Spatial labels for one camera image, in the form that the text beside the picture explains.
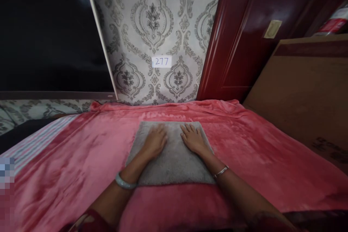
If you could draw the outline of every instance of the number label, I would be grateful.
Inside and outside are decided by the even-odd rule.
[[[171,55],[161,55],[152,57],[152,68],[170,68]]]

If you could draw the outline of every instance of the gray towel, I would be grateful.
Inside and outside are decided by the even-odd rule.
[[[205,164],[193,152],[191,152],[183,143],[180,133],[182,132],[180,124],[183,122],[175,121],[142,121],[139,125],[139,130],[135,135],[132,149],[129,153],[126,165],[135,157],[142,148],[145,139],[152,126],[164,123],[167,127],[167,144],[162,153],[153,161],[151,161],[144,169],[138,185],[164,185],[175,183],[210,183],[215,181]],[[206,145],[211,146],[201,124],[191,122],[195,128],[200,128],[203,140]]]

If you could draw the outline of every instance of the red sleeve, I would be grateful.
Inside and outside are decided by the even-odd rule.
[[[115,232],[115,229],[93,209],[88,209],[74,224],[65,225],[59,232]]]
[[[248,231],[250,232],[299,232],[300,230],[291,227],[278,219],[277,216],[268,213],[258,213],[252,223],[249,226]]]

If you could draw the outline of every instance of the hand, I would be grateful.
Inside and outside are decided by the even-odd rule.
[[[185,123],[185,126],[180,125],[180,127],[183,132],[181,138],[192,152],[201,155],[201,153],[210,151],[203,141],[199,128],[195,129],[192,124],[188,125],[187,123]]]
[[[146,137],[144,146],[140,153],[149,157],[150,160],[156,158],[163,150],[167,142],[167,130],[164,124],[159,124],[156,127],[151,127],[148,136]]]

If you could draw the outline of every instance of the bracelet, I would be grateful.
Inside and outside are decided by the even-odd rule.
[[[121,179],[120,172],[117,173],[115,180],[116,180],[117,185],[119,185],[121,188],[126,189],[126,190],[135,189],[138,185],[137,183],[129,184],[129,183],[125,182],[123,179]]]
[[[218,174],[215,174],[213,177],[216,179],[218,176],[223,174],[228,169],[229,169],[229,167],[227,165],[225,165],[225,167],[222,169],[222,171],[220,171]]]

